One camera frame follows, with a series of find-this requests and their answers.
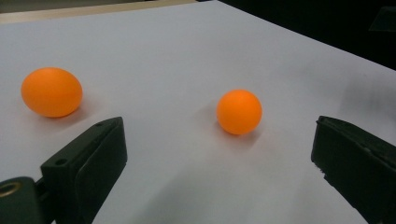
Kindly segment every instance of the orange ball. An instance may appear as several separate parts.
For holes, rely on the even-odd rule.
[[[61,68],[45,67],[35,70],[21,85],[21,96],[37,114],[59,118],[75,111],[82,99],[79,81]]]
[[[217,116],[226,132],[244,134],[253,131],[262,119],[262,105],[250,91],[233,90],[221,97]]]

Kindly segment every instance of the orange ping pong ball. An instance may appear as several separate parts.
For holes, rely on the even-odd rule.
[[[219,125],[226,132],[250,133],[262,119],[262,105],[250,91],[233,90],[219,100],[217,116]]]
[[[75,111],[82,99],[82,88],[71,73],[56,67],[35,70],[21,85],[25,104],[37,114],[59,118]]]

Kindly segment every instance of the black plastic part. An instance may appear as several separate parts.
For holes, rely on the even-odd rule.
[[[17,177],[0,183],[0,223],[46,224],[41,202],[30,177]]]
[[[348,122],[320,117],[311,160],[368,223],[396,223],[395,146]]]
[[[92,223],[127,162],[122,118],[93,125],[42,166],[58,224]]]

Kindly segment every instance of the white table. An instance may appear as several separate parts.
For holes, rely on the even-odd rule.
[[[75,74],[80,109],[46,119],[20,85]],[[124,118],[128,164],[96,217],[117,224],[365,223],[310,160],[319,115],[396,144],[396,72],[217,1],[0,26],[0,179],[27,175],[95,122]],[[248,89],[234,137],[217,100]]]

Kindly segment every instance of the ping pong ball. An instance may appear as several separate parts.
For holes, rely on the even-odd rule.
[[[71,73],[44,67],[28,75],[21,85],[25,104],[37,114],[59,118],[74,112],[82,99],[82,88]]]
[[[233,90],[219,100],[217,116],[224,131],[232,134],[250,133],[262,119],[262,105],[250,91]]]

